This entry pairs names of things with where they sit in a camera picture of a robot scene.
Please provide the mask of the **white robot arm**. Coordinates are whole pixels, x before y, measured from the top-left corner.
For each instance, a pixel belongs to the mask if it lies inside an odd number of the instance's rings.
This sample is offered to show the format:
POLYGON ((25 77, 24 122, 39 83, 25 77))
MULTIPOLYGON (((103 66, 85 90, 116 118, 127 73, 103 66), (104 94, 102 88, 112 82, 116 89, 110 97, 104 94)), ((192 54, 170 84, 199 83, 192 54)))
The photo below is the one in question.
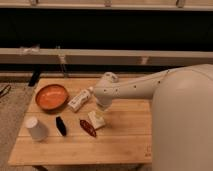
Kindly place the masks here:
POLYGON ((120 82, 105 73, 99 108, 114 99, 150 99, 153 171, 213 171, 213 64, 168 69, 120 82))

